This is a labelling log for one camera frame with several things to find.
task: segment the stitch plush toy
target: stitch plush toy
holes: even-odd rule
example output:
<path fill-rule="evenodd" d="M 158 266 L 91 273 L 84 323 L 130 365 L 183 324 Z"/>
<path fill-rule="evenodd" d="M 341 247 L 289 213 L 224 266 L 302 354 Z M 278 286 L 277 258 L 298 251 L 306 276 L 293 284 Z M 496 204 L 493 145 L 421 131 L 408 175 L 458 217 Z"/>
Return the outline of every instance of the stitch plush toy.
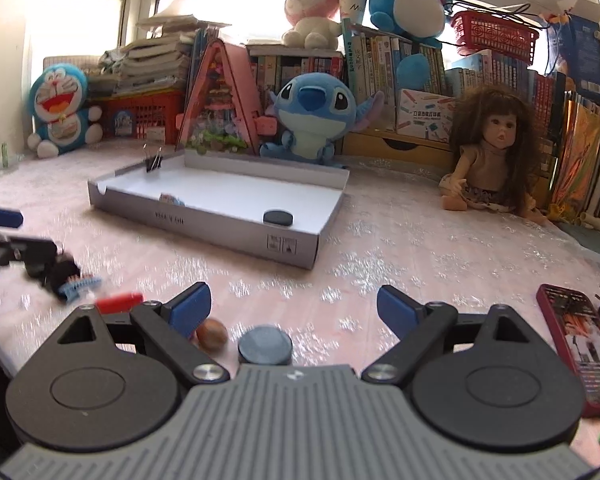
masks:
<path fill-rule="evenodd" d="M 40 158 L 51 158 L 99 142 L 102 127 L 91 124 L 100 119 L 102 110 L 93 106 L 81 110 L 87 97 L 87 78 L 78 67 L 56 64 L 47 68 L 33 83 L 29 110 L 35 132 L 27 145 Z"/>
<path fill-rule="evenodd" d="M 445 30 L 453 0 L 369 0 L 373 23 L 379 30 L 418 43 L 442 48 L 436 38 Z M 429 63 L 422 54 L 408 56 L 396 69 L 401 88 L 421 90 L 429 79 Z"/>
<path fill-rule="evenodd" d="M 339 0 L 286 0 L 286 18 L 294 28 L 282 35 L 282 43 L 295 48 L 335 50 L 342 30 L 332 18 L 339 8 Z"/>
<path fill-rule="evenodd" d="M 276 96 L 273 111 L 287 128 L 282 145 L 266 142 L 261 156 L 298 162 L 333 164 L 333 141 L 349 131 L 361 131 L 378 116 L 384 94 L 376 94 L 356 106 L 347 86 L 332 75 L 311 72 L 293 78 Z"/>

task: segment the basket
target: basket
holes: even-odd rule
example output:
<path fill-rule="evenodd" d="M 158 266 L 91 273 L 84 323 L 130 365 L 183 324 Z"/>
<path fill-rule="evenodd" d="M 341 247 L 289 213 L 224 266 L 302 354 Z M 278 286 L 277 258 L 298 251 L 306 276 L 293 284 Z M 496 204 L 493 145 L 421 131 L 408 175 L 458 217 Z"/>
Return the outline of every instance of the basket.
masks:
<path fill-rule="evenodd" d="M 152 92 L 95 100 L 102 108 L 105 137 L 131 137 L 175 145 L 176 116 L 184 111 L 184 94 L 179 91 Z"/>
<path fill-rule="evenodd" d="M 458 12 L 451 26 L 456 32 L 458 54 L 469 56 L 484 48 L 496 50 L 531 65 L 534 60 L 537 30 L 476 10 Z"/>

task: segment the wooden ball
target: wooden ball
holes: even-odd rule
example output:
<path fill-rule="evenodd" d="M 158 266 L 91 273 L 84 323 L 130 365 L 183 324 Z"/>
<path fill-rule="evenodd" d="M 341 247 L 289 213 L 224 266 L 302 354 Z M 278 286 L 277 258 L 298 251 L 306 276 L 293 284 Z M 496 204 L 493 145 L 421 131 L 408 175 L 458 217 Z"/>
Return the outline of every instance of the wooden ball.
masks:
<path fill-rule="evenodd" d="M 206 318 L 196 329 L 196 336 L 200 346 L 206 350 L 219 351 L 224 348 L 229 340 L 229 333 L 225 326 L 217 319 Z"/>

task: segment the doll's face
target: doll's face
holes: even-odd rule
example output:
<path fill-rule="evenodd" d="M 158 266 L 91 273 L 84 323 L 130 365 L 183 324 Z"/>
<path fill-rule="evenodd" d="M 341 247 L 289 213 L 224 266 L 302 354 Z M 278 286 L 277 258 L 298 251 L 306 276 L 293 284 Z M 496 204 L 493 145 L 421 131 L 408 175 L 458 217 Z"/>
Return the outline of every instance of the doll's face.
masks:
<path fill-rule="evenodd" d="M 516 116 L 490 115 L 482 136 L 491 146 L 504 150 L 516 142 Z"/>

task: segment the stitch's eye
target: stitch's eye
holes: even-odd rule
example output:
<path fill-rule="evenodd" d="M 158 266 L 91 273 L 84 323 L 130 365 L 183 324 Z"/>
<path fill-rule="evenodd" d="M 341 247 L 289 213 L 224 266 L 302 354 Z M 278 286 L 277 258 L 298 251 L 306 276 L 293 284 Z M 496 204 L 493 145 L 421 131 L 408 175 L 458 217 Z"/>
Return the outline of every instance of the stitch's eye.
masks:
<path fill-rule="evenodd" d="M 333 105 L 333 107 L 336 110 L 346 110 L 349 107 L 349 101 L 347 99 L 347 96 L 344 95 L 342 92 L 338 92 L 336 94 L 336 102 Z"/>
<path fill-rule="evenodd" d="M 282 92 L 280 92 L 281 99 L 286 99 L 287 101 L 289 100 L 289 97 L 291 97 L 291 87 L 292 86 L 293 86 L 293 84 L 289 83 L 287 86 L 285 86 L 282 89 Z"/>

